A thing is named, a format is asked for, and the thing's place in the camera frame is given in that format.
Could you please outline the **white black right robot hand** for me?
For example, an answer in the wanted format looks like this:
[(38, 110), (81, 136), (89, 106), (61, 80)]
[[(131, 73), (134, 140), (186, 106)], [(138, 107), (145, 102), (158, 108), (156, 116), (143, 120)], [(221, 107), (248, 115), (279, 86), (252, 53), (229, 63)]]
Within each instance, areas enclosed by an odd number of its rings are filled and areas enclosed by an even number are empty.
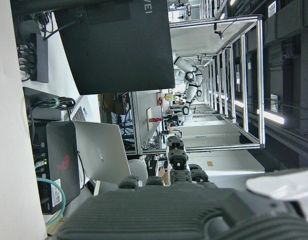
[(183, 140), (167, 140), (170, 184), (128, 176), (84, 202), (58, 240), (308, 240), (308, 168), (267, 173), (245, 190), (220, 188), (190, 169)]

